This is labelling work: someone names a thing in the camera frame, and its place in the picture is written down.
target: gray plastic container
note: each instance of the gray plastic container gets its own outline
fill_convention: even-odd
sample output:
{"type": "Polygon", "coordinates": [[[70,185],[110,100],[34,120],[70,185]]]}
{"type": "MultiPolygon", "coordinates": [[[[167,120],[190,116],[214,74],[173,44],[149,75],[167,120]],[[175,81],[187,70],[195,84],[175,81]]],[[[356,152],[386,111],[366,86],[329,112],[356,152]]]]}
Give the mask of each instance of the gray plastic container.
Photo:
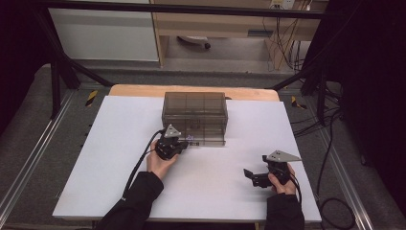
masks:
{"type": "Polygon", "coordinates": [[[162,123],[182,133],[180,141],[191,146],[224,146],[228,121],[227,104],[221,92],[167,92],[162,123]]]}

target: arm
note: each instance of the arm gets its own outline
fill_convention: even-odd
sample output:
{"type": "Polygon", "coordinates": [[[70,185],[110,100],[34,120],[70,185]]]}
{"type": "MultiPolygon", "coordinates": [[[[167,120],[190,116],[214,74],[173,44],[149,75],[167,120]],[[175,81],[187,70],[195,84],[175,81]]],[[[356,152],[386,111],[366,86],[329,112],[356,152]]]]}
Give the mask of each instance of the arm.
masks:
{"type": "Polygon", "coordinates": [[[155,152],[156,141],[150,146],[147,157],[147,172],[139,172],[131,188],[99,222],[97,230],[142,229],[148,219],[152,202],[164,190],[162,179],[177,155],[170,160],[162,160],[155,152]]]}
{"type": "MultiPolygon", "coordinates": [[[[288,167],[294,175],[295,172],[289,164],[288,167]]],[[[305,229],[305,217],[296,198],[295,185],[292,181],[282,185],[272,173],[269,173],[268,178],[278,194],[267,199],[265,230],[305,229]]]]}

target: white table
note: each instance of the white table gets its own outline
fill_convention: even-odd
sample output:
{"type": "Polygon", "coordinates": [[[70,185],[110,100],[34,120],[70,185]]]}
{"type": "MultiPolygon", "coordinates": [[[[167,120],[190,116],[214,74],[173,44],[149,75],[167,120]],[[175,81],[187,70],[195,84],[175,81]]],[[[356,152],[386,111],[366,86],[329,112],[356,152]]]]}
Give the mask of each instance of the white table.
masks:
{"type": "MultiPolygon", "coordinates": [[[[120,199],[151,135],[162,128],[163,98],[107,96],[53,216],[101,219],[120,199]]],[[[243,169],[266,173],[261,156],[300,156],[283,103],[227,101],[225,147],[189,147],[164,179],[150,220],[259,222],[270,188],[253,187],[243,169]]],[[[302,162],[292,162],[303,194],[304,219],[321,221],[302,162]]],[[[146,169],[146,162],[139,171],[146,169]]]]}

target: triangular metal plate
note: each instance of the triangular metal plate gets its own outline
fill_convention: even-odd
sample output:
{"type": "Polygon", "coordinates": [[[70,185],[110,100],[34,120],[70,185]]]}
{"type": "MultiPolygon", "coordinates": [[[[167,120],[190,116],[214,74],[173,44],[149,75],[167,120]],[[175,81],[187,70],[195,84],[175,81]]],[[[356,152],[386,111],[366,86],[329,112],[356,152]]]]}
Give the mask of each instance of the triangular metal plate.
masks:
{"type": "Polygon", "coordinates": [[[274,162],[290,162],[290,161],[301,161],[302,159],[300,157],[286,153],[284,151],[276,150],[272,152],[270,155],[268,155],[268,157],[266,157],[266,160],[274,162]]]}
{"type": "Polygon", "coordinates": [[[170,138],[170,137],[178,137],[181,136],[182,133],[176,130],[172,125],[169,125],[167,128],[167,131],[165,132],[165,137],[170,138]]]}

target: white wall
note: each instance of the white wall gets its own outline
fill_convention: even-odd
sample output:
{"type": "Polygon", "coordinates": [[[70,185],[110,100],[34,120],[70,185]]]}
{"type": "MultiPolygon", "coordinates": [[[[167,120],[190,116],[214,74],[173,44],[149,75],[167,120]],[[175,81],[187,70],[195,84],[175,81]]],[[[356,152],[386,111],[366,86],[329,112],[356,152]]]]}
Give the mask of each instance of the white wall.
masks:
{"type": "MultiPolygon", "coordinates": [[[[147,0],[115,2],[148,3],[147,0]]],[[[50,13],[70,58],[158,61],[149,12],[50,9],[50,13]]]]}

